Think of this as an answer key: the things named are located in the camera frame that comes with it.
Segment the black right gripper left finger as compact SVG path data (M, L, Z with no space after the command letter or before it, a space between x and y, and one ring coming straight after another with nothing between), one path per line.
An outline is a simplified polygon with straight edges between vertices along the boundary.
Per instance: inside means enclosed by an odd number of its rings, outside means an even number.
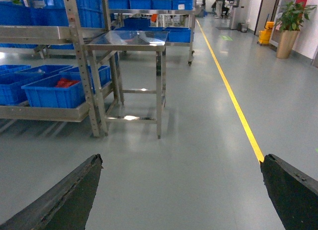
M2 230L84 230L103 169L94 154L37 200L0 225Z

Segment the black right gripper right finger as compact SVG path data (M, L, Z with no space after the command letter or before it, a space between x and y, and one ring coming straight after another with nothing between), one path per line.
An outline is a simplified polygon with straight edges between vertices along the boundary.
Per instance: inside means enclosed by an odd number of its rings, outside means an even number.
M318 228L318 182L274 154L260 163L268 196L287 230Z

